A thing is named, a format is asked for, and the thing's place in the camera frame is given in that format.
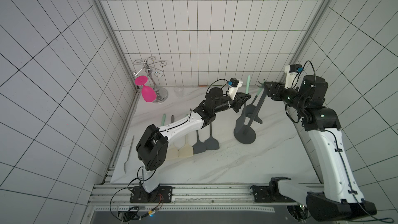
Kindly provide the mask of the grey utensil green handle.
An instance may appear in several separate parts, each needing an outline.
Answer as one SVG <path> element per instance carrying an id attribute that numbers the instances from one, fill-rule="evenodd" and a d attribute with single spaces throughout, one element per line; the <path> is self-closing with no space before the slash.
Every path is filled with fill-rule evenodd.
<path id="1" fill-rule="evenodd" d="M 206 145 L 200 141 L 200 137 L 199 137 L 199 131 L 196 130 L 196 135 L 197 135 L 197 141 L 196 143 L 192 146 L 193 147 L 193 154 L 199 154 L 199 153 L 203 153 L 206 151 Z"/>

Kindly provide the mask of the cream spatula green handle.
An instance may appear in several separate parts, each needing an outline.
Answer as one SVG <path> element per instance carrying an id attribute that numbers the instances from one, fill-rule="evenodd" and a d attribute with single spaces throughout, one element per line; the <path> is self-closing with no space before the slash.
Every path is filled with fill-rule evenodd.
<path id="1" fill-rule="evenodd" d="M 166 114 L 163 114 L 162 121 L 161 121 L 161 126 L 165 125 L 165 120 L 166 120 Z"/>

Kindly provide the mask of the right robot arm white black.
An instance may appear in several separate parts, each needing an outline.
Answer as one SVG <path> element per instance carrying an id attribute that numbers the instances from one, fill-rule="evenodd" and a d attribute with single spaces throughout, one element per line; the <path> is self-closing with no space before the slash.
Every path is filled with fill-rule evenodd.
<path id="1" fill-rule="evenodd" d="M 298 89 L 284 83 L 264 82 L 267 96 L 283 101 L 297 111 L 314 144 L 323 177 L 323 191 L 314 191 L 290 179 L 277 182 L 278 192 L 304 204 L 318 222 L 355 220 L 374 216 L 374 203 L 365 199 L 357 185 L 344 151 L 341 125 L 336 112 L 324 106 L 328 89 L 325 79 L 307 75 Z"/>

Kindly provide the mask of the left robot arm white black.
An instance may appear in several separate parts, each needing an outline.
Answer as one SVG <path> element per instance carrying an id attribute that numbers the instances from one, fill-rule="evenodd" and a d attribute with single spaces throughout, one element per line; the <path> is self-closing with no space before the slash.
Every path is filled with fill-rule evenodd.
<path id="1" fill-rule="evenodd" d="M 232 109 L 238 113 L 251 98 L 251 94 L 239 92 L 236 88 L 227 94 L 221 88 L 211 88 L 205 99 L 188 116 L 172 123 L 157 127 L 149 125 L 136 145 L 138 159 L 143 166 L 138 171 L 140 185 L 147 193 L 153 192 L 159 182 L 152 177 L 155 171 L 166 161 L 169 146 L 187 134 L 210 125 L 216 119 L 216 113 Z"/>

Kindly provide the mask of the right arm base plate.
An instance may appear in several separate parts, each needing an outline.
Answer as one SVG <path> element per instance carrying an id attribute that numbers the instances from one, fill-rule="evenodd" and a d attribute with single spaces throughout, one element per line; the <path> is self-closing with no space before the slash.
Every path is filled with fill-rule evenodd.
<path id="1" fill-rule="evenodd" d="M 270 186 L 252 185 L 249 192 L 254 196 L 256 203 L 295 203 L 294 200 L 282 196 L 277 190 Z"/>

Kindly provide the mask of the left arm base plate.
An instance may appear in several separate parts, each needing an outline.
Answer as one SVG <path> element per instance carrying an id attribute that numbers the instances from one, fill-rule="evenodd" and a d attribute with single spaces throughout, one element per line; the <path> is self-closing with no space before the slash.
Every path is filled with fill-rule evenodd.
<path id="1" fill-rule="evenodd" d="M 172 195 L 172 186 L 158 186 L 151 193 L 146 192 L 143 186 L 137 186 L 132 189 L 130 203 L 170 203 Z"/>

